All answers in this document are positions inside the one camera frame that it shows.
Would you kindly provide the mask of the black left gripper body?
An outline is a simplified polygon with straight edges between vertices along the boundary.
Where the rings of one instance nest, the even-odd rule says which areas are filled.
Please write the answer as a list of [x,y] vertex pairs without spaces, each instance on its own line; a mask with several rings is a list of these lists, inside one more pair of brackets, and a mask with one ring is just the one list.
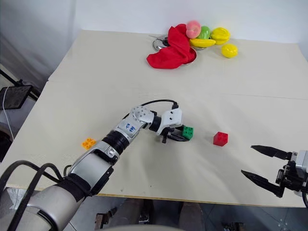
[[170,139],[170,140],[174,140],[174,136],[173,136],[173,132],[174,132],[174,128],[164,128],[161,132],[161,136],[163,137],[162,138],[162,143],[166,143],[167,142],[167,139]]

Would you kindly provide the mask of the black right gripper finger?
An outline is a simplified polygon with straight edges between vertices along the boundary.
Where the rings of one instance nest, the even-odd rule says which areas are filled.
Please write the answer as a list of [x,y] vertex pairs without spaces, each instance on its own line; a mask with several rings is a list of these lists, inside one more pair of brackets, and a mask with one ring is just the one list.
[[257,186],[273,193],[279,198],[282,198],[283,193],[284,193],[284,187],[272,184],[268,181],[268,179],[263,178],[257,174],[247,172],[244,170],[241,170],[241,173],[244,174],[249,180],[251,180],[254,184]]
[[266,156],[276,157],[282,160],[290,160],[292,157],[292,152],[285,152],[269,146],[252,145],[251,148]]

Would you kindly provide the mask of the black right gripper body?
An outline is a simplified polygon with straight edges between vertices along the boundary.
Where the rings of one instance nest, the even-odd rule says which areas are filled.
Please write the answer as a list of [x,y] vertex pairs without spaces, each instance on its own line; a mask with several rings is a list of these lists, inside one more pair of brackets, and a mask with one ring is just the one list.
[[288,161],[282,169],[279,169],[275,182],[292,191],[308,192],[308,174],[303,171],[298,173],[295,161]]

